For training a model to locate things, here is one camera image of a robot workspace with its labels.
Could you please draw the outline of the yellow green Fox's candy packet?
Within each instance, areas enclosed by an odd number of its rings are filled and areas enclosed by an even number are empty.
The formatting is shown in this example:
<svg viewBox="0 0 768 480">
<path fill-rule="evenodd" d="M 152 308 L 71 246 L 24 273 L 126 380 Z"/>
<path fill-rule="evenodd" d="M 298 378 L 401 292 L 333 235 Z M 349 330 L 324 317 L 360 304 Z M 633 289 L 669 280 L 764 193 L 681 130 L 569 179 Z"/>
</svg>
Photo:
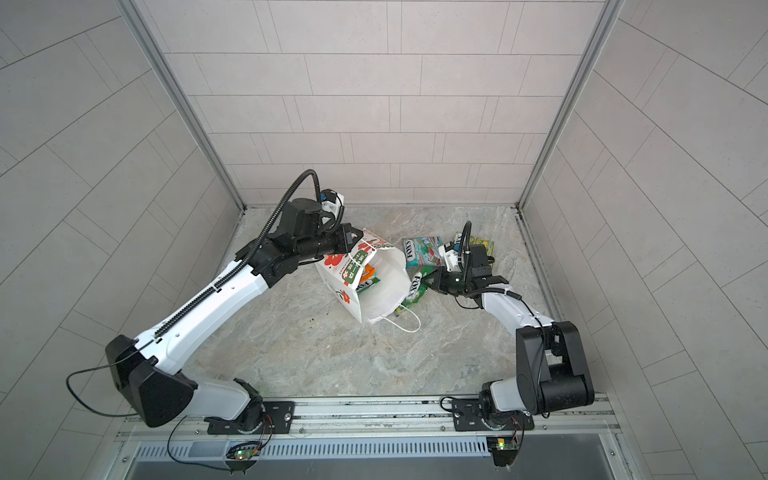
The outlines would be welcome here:
<svg viewBox="0 0 768 480">
<path fill-rule="evenodd" d="M 457 232 L 454 237 L 454 250 L 457 252 L 461 251 L 461 243 L 462 243 L 462 234 L 460 232 Z M 475 236 L 470 237 L 470 244 L 471 245 L 483 245 L 486 249 L 486 254 L 489 257 L 492 257 L 494 254 L 494 248 L 495 244 L 491 240 L 478 238 Z"/>
</svg>

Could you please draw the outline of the teal Fox's candy packet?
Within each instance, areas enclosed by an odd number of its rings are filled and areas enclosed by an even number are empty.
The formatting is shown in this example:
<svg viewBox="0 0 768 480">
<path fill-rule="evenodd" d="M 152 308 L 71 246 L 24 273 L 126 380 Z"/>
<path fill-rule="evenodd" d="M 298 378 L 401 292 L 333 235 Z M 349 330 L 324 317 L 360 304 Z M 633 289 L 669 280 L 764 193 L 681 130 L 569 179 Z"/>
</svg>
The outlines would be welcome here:
<svg viewBox="0 0 768 480">
<path fill-rule="evenodd" d="M 443 242 L 436 236 L 404 238 L 406 267 L 443 266 L 444 261 L 439 253 L 442 245 Z"/>
</svg>

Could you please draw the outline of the white floral paper bag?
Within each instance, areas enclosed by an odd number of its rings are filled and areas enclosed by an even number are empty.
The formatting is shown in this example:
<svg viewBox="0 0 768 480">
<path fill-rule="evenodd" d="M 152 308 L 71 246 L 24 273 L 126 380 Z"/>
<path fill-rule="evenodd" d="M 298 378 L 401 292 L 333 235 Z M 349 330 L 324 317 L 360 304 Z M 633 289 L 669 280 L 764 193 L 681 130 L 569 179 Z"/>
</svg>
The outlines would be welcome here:
<svg viewBox="0 0 768 480">
<path fill-rule="evenodd" d="M 316 264 L 323 283 L 342 306 L 359 322 L 376 324 L 392 319 L 404 305 L 411 287 L 404 253 L 365 229 L 362 238 L 347 254 L 327 255 Z M 398 328 L 413 334 L 418 328 Z"/>
</svg>

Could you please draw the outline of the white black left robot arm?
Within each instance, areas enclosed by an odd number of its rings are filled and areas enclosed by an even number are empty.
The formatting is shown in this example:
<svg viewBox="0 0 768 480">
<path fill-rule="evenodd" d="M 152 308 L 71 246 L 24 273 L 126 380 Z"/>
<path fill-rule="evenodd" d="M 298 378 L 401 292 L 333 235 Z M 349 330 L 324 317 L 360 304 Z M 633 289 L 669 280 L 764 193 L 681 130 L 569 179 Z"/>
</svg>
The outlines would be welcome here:
<svg viewBox="0 0 768 480">
<path fill-rule="evenodd" d="M 192 354 L 243 306 L 300 266 L 345 255 L 364 233 L 348 223 L 305 238 L 270 234 L 236 253 L 194 298 L 136 338 L 119 335 L 105 353 L 116 389 L 150 428 L 180 416 L 226 424 L 251 433 L 265 422 L 263 398 L 242 379 L 192 379 L 182 369 Z"/>
</svg>

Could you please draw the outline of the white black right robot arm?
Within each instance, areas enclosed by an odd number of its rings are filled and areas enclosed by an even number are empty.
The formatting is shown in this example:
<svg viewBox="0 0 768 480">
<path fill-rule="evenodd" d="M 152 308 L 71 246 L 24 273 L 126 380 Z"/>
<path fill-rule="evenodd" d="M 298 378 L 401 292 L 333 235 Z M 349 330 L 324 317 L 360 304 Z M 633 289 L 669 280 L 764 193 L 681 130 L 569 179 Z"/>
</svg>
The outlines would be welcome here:
<svg viewBox="0 0 768 480">
<path fill-rule="evenodd" d="M 474 301 L 515 336 L 515 376 L 487 382 L 478 394 L 479 416 L 487 428 L 530 429 L 532 415 L 594 403 L 588 362 L 573 323 L 535 312 L 501 276 L 440 267 L 425 281 L 440 294 Z"/>
</svg>

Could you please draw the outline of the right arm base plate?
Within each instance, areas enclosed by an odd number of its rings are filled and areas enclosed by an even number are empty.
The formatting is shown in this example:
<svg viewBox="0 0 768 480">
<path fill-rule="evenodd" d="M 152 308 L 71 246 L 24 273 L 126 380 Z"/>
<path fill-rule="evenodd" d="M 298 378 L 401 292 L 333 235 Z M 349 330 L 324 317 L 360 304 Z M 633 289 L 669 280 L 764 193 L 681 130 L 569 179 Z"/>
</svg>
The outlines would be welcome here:
<svg viewBox="0 0 768 480">
<path fill-rule="evenodd" d="M 440 406 L 448 411 L 458 432 L 529 431 L 533 418 L 525 411 L 497 411 L 489 400 L 443 397 Z"/>
</svg>

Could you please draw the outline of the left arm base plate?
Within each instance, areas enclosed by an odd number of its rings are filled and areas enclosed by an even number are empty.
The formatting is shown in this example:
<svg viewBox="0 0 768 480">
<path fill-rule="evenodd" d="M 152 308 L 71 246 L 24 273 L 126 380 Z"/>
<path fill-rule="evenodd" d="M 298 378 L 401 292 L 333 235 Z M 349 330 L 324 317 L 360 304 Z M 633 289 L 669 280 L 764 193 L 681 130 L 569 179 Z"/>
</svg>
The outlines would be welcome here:
<svg viewBox="0 0 768 480">
<path fill-rule="evenodd" d="M 205 417 L 209 435 L 279 435 L 290 431 L 296 404 L 266 401 L 248 406 L 236 419 Z"/>
</svg>

